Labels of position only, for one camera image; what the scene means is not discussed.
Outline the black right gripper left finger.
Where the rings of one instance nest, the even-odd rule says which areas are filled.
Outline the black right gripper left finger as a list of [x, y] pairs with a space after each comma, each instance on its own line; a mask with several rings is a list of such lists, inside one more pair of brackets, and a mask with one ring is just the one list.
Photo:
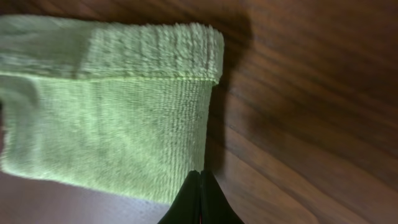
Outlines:
[[190, 171], [167, 213], [158, 224], [200, 224], [200, 174]]

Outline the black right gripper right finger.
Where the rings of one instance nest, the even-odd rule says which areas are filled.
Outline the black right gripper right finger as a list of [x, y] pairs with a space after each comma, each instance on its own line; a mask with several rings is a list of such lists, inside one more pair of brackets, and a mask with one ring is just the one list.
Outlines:
[[200, 173], [201, 224], [244, 224], [211, 171]]

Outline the light green microfiber cloth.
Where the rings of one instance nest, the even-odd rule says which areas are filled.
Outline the light green microfiber cloth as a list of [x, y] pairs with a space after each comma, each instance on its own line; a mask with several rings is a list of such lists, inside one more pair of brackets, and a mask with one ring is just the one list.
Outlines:
[[224, 38], [197, 23], [1, 18], [1, 170], [171, 203], [202, 170]]

